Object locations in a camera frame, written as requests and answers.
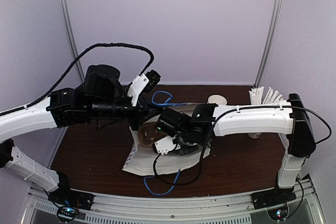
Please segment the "stack of paper coffee cups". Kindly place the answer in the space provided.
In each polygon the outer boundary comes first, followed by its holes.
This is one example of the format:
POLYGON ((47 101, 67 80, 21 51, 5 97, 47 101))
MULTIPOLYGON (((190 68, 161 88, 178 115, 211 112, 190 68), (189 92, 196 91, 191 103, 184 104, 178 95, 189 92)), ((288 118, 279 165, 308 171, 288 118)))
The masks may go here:
POLYGON ((207 104, 227 105, 227 99, 218 94, 214 94, 208 97, 207 104))

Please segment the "bundle of wrapped white straws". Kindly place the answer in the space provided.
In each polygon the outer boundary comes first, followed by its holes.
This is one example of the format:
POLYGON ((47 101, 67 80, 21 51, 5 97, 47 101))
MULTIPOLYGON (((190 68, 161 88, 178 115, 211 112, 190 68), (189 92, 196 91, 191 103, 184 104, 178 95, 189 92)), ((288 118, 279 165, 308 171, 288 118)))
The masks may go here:
POLYGON ((251 105, 277 104, 284 100, 283 95, 273 88, 269 87, 264 93, 265 87, 251 88, 249 90, 251 105))

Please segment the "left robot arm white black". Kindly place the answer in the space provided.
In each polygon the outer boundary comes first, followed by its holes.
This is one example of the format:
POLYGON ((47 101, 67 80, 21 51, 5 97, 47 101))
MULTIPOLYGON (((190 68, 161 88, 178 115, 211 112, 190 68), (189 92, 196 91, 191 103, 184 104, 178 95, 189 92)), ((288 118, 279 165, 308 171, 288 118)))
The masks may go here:
POLYGON ((85 81, 79 87, 53 91, 35 105, 17 107, 11 113, 1 113, 1 167, 11 168, 24 180, 29 180, 64 205, 76 197, 68 177, 50 170, 26 156, 14 144, 13 137, 42 129, 62 128, 92 120, 111 123, 127 121, 132 130, 149 119, 155 107, 141 94, 149 93, 161 76, 151 70, 137 76, 127 89, 119 82, 120 71, 108 65, 91 65, 85 81))

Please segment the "left aluminium frame post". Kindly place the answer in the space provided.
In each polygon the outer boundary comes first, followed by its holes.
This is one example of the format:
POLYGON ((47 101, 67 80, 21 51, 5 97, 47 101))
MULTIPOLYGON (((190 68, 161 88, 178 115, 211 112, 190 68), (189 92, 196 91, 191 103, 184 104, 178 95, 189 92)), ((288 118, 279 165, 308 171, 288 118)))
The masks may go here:
POLYGON ((71 55, 75 59, 78 56, 78 50, 77 50, 77 46, 75 42, 74 32, 73 32, 72 25, 71 25, 67 0, 60 0, 60 6, 62 10, 65 30, 66 30, 66 35, 67 35, 67 39, 68 39, 69 46, 70 46, 71 55))

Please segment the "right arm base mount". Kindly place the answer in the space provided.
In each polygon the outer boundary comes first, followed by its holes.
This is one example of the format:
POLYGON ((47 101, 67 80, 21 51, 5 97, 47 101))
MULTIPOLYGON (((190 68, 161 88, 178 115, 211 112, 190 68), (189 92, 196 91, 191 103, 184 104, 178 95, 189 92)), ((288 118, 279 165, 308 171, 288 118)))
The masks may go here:
POLYGON ((296 194, 291 189, 277 189, 260 191, 251 195, 254 209, 268 208, 295 200, 296 194))

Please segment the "brown cardboard cup carrier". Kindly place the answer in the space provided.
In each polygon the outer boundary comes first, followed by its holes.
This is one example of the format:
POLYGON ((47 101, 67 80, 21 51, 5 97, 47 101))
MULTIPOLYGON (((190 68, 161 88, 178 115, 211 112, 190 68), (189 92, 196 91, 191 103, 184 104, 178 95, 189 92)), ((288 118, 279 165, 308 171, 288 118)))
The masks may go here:
POLYGON ((138 137, 142 147, 150 148, 154 142, 166 136, 163 132, 159 131, 155 125, 155 122, 146 122, 139 128, 138 137))

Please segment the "aluminium front rail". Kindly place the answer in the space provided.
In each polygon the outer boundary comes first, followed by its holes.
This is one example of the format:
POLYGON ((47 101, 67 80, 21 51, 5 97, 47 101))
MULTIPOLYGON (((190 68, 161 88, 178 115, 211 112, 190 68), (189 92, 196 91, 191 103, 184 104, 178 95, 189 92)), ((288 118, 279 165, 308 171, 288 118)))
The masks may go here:
POLYGON ((297 198, 286 205, 256 209, 250 193, 191 198, 142 198, 95 193, 90 210, 74 223, 274 223, 270 214, 288 209, 286 223, 325 223, 310 179, 295 185, 297 198))

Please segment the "right aluminium frame post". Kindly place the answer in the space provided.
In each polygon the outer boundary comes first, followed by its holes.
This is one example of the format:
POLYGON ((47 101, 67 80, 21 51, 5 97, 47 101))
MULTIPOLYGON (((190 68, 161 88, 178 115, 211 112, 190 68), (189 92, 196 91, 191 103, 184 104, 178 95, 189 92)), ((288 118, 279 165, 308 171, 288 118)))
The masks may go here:
POLYGON ((272 48, 272 43, 274 42, 274 38, 275 38, 276 27, 277 27, 280 13, 281 13, 282 3, 283 3, 283 0, 274 0, 268 33, 266 37, 266 42, 265 42, 264 50, 262 53, 262 58, 261 58, 261 62, 259 65, 259 69, 256 75, 256 79, 254 82, 254 87, 260 86, 262 77, 265 73, 267 61, 270 56, 270 52, 272 48))

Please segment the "blue checkered paper bag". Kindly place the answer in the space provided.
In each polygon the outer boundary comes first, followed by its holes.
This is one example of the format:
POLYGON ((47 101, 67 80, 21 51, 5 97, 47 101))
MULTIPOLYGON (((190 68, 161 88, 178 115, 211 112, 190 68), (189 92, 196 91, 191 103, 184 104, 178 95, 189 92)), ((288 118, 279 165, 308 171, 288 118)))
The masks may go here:
MULTIPOLYGON (((155 116, 146 122, 156 122, 158 118, 158 116, 155 116)), ((161 156, 160 154, 152 152, 150 148, 145 148, 140 145, 138 131, 139 130, 130 131, 133 137, 133 146, 123 165, 122 170, 124 172, 143 177, 144 185, 151 195, 157 197, 168 195, 171 191, 173 191, 175 186, 172 185, 170 189, 164 193, 155 193, 148 186, 148 181, 155 178, 153 162, 156 161, 155 168, 159 175, 174 174, 174 182, 177 183, 177 180, 182 171, 199 164, 201 150, 184 156, 180 156, 177 150, 169 152, 167 155, 161 156)))

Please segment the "aluminium frame post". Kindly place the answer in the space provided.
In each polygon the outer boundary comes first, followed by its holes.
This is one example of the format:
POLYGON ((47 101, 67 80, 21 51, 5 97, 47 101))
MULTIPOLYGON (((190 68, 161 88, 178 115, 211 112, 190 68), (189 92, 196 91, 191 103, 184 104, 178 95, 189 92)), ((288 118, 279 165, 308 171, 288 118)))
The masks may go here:
POLYGON ((69 46, 70 46, 71 55, 75 59, 78 56, 78 50, 77 50, 77 46, 75 42, 74 32, 73 32, 72 25, 71 25, 67 0, 60 0, 60 6, 62 10, 65 30, 66 30, 66 35, 67 35, 67 39, 68 39, 69 46))
POLYGON ((259 65, 259 69, 256 75, 256 79, 254 82, 254 87, 260 86, 262 77, 265 73, 267 61, 270 56, 270 52, 272 48, 272 43, 274 42, 274 38, 275 38, 276 27, 277 27, 280 13, 281 13, 282 3, 283 3, 283 0, 274 0, 268 33, 266 37, 266 42, 265 42, 264 50, 262 53, 262 58, 261 58, 261 62, 259 65))

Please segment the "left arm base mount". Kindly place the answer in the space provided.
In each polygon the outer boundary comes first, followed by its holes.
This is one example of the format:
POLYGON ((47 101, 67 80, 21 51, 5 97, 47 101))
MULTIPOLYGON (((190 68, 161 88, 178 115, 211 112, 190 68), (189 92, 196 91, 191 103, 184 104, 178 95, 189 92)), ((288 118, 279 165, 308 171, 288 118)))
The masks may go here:
POLYGON ((76 190, 69 191, 53 191, 48 193, 51 202, 60 206, 69 206, 76 209, 90 210, 93 204, 94 195, 76 190))

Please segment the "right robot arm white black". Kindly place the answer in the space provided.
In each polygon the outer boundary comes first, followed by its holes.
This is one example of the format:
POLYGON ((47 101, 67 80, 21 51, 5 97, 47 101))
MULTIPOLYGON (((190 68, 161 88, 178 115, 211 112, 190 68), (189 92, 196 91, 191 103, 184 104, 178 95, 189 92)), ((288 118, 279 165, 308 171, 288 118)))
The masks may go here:
POLYGON ((279 204, 293 191, 296 178, 305 162, 316 150, 308 110, 298 94, 288 100, 266 105, 197 105, 192 115, 164 108, 156 122, 166 136, 156 141, 155 153, 166 155, 186 147, 200 145, 206 149, 213 136, 243 133, 279 133, 288 147, 277 174, 276 186, 269 192, 272 203, 279 204))

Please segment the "white cup holding straws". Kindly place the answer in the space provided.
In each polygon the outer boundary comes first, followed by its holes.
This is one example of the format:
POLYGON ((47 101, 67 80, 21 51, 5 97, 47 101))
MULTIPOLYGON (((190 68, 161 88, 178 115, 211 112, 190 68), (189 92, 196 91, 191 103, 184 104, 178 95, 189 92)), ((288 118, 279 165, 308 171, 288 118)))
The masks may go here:
POLYGON ((257 139, 259 138, 261 133, 248 133, 248 136, 252 139, 257 139))

